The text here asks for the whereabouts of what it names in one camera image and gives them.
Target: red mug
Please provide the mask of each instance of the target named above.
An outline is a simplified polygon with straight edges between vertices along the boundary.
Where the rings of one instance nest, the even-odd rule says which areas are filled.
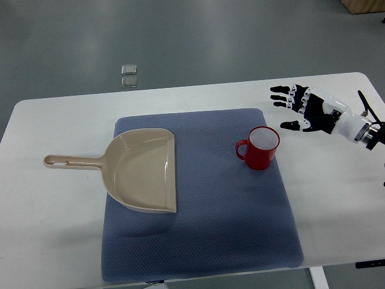
[[[280,138],[275,130],[268,126],[257,126],[250,131],[248,139],[236,143],[236,155],[249,168],[265,170],[270,166],[279,143]],[[243,145],[246,145],[245,155],[238,152]]]

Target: gray floor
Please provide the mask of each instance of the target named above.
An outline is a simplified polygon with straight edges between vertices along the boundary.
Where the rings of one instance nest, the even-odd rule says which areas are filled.
[[[130,90],[362,72],[384,99],[384,17],[350,15],[339,0],[0,0],[0,137],[19,101],[122,91],[128,63],[138,65]],[[385,284],[384,267],[325,273],[332,289]],[[170,288],[194,286],[312,283],[308,270],[293,270]]]

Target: white table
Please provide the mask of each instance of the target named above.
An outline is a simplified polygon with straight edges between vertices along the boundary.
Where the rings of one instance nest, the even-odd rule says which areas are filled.
[[[97,171],[52,170],[48,154],[98,157],[120,117],[255,107],[278,130],[276,153],[304,253],[302,267],[385,258],[385,146],[373,151],[324,132],[293,132],[300,119],[273,106],[270,87],[321,88],[360,114],[361,90],[385,105],[361,73],[33,99],[18,103],[0,144],[0,288],[105,284],[100,250],[106,191]]]

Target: blue mat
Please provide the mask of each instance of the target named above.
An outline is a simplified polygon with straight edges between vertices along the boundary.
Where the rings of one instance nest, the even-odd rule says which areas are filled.
[[[175,135],[178,212],[138,213],[107,195],[103,279],[142,282],[301,265],[276,159],[258,172],[235,154],[236,142],[259,125],[266,123],[257,109],[119,119],[114,136],[137,128]]]

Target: robotic hand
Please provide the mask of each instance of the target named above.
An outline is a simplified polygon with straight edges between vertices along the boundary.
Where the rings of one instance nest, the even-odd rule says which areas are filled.
[[[301,121],[283,122],[281,128],[340,134],[354,143],[362,141],[370,150],[379,141],[385,144],[385,125],[383,126],[383,123],[378,120],[360,91],[359,95],[365,108],[370,109],[377,122],[371,122],[366,118],[367,113],[362,115],[352,113],[346,104],[317,88],[294,84],[292,87],[271,87],[270,90],[287,95],[270,96],[277,101],[273,103],[276,107],[286,107],[304,117]],[[380,129],[374,128],[374,124],[380,124]]]

